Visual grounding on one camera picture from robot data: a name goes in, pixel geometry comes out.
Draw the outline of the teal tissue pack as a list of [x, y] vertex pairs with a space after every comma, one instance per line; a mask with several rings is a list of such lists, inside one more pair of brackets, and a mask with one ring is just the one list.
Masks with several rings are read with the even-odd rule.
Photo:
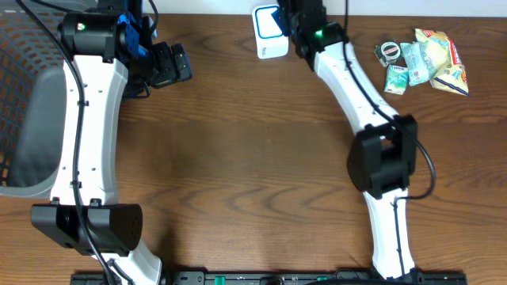
[[389, 65], [384, 91], [386, 93], [403, 95], [406, 91], [408, 77], [409, 70], [407, 67]]

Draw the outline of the teal snack wrapper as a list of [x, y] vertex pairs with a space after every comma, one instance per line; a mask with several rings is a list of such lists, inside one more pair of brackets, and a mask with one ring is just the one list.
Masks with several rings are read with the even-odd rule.
[[428, 82], [435, 76], [436, 65], [428, 52], [428, 42], [400, 43], [400, 48], [408, 68], [410, 86]]

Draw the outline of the large orange wipes pack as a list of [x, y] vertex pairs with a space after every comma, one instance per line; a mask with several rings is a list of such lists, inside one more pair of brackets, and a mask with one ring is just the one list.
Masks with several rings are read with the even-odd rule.
[[429, 82], [434, 89], [467, 97], [469, 89], [465, 66], [456, 45], [441, 31], [416, 28], [416, 40], [429, 70]]

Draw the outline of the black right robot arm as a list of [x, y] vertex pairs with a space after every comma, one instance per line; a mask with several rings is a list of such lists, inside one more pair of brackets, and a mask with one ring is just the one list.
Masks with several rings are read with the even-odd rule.
[[406, 225], [406, 199], [415, 169], [417, 133], [412, 116], [400, 116], [378, 93], [359, 64], [345, 27], [329, 21], [320, 1], [279, 0], [273, 14], [336, 97], [353, 130], [347, 171], [366, 200], [373, 236], [372, 265], [386, 280], [415, 269]]

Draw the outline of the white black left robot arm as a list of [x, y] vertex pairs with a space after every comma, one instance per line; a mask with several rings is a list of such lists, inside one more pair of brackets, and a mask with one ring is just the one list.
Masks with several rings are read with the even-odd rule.
[[124, 98], [188, 81], [181, 44], [156, 41], [157, 15], [140, 1], [99, 1], [69, 10], [52, 42], [63, 55], [63, 145], [48, 203], [32, 206], [32, 224], [65, 249], [96, 259], [101, 273], [72, 283], [164, 284], [162, 260], [142, 241], [143, 212], [121, 203], [116, 137]]

